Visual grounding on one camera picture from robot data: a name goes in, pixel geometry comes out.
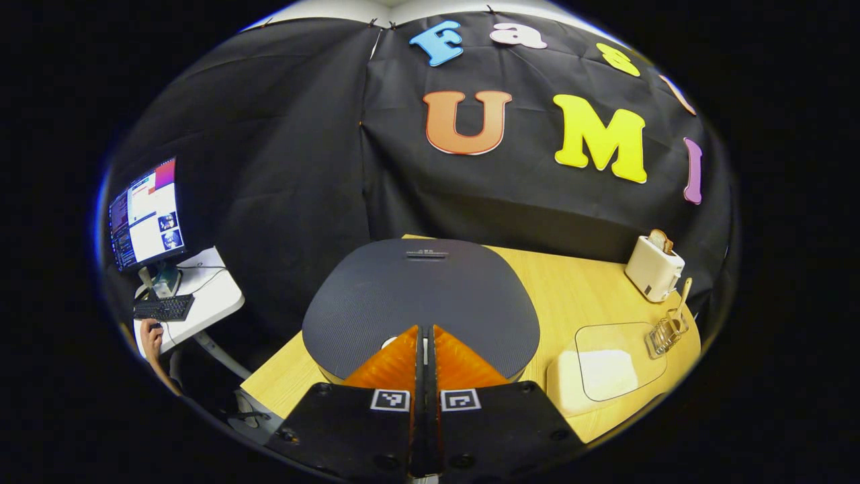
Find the wooden table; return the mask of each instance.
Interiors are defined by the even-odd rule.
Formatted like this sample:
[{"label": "wooden table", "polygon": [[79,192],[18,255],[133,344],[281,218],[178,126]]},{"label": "wooden table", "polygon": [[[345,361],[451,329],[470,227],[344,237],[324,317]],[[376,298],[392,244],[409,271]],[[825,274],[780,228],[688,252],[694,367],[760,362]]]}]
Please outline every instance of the wooden table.
[{"label": "wooden table", "polygon": [[[403,237],[424,239],[412,235]],[[540,343],[520,380],[532,380],[544,391],[547,366],[581,327],[637,321],[655,324],[667,309],[680,303],[677,292],[672,292],[662,303],[648,302],[624,274],[624,264],[487,247],[511,265],[537,312]],[[690,330],[666,354],[666,371],[662,376],[617,397],[609,406],[567,418],[583,442],[591,442],[625,421],[655,396],[674,387],[692,368],[701,351],[701,341],[687,307],[683,308],[683,314],[690,322]],[[286,418],[311,385],[325,381],[304,348],[299,332],[242,383],[242,388],[272,412]]]}]

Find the white desk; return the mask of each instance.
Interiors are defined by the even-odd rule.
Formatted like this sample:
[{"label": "white desk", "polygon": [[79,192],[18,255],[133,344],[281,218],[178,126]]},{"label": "white desk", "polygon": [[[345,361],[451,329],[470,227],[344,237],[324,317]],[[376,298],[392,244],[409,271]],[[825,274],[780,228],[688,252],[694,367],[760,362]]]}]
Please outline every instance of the white desk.
[{"label": "white desk", "polygon": [[[224,266],[224,261],[213,247],[177,264],[180,267]],[[229,314],[234,313],[245,303],[245,296],[227,270],[221,269],[183,269],[182,279],[176,295],[194,293],[194,303],[184,321],[162,323],[161,352],[173,348],[188,338],[194,338],[205,350],[243,379],[250,376],[242,365],[224,353],[204,331]],[[134,320],[134,339],[138,343],[140,356],[146,358],[140,341],[140,320]]]}]

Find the monitor screen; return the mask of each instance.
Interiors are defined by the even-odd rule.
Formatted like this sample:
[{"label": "monitor screen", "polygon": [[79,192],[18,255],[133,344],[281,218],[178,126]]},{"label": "monitor screen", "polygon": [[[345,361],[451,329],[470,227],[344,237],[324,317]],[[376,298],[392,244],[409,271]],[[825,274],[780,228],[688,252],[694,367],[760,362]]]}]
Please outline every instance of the monitor screen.
[{"label": "monitor screen", "polygon": [[161,163],[111,202],[107,223],[119,270],[185,251],[176,213],[175,164],[176,158]]}]

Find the cable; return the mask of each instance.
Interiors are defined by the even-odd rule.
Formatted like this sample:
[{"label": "cable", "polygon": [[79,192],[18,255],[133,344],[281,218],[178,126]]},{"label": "cable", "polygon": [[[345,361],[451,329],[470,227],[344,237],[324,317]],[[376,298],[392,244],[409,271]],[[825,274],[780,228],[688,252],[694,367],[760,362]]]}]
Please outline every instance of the cable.
[{"label": "cable", "polygon": [[215,274],[212,274],[212,277],[210,277],[208,281],[203,282],[203,285],[202,285],[202,286],[200,286],[200,287],[198,287],[197,289],[195,289],[195,290],[191,291],[189,294],[194,294],[194,293],[196,293],[197,291],[199,291],[199,290],[203,289],[203,288],[204,288],[204,287],[205,287],[209,282],[212,282],[212,279],[214,279],[214,278],[215,278],[215,276],[217,276],[218,274],[220,274],[220,273],[224,272],[225,270],[227,270],[227,268],[226,268],[226,267],[222,268],[221,270],[219,270],[219,271],[218,271],[218,272],[216,272]]},{"label": "cable", "polygon": [[223,265],[190,265],[188,267],[183,267],[181,265],[176,266],[177,269],[227,269]]},{"label": "cable", "polygon": [[170,334],[170,328],[167,324],[167,321],[158,321],[158,324],[160,324],[162,326],[162,328],[164,328],[164,331],[167,332],[167,336],[168,336],[168,338],[170,338],[170,341],[173,341],[173,335]]}]

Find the blue letter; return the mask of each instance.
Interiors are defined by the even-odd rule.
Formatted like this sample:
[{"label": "blue letter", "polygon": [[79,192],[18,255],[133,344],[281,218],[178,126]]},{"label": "blue letter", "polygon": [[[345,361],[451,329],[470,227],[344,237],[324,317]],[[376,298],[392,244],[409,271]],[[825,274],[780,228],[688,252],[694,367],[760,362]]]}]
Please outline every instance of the blue letter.
[{"label": "blue letter", "polygon": [[409,44],[418,44],[424,49],[424,52],[430,56],[430,66],[435,67],[443,62],[454,59],[463,53],[462,47],[451,47],[448,43],[459,44],[463,41],[457,32],[449,30],[457,28],[460,24],[453,20],[446,20],[436,27],[429,28],[424,32],[416,35],[409,41]]}]

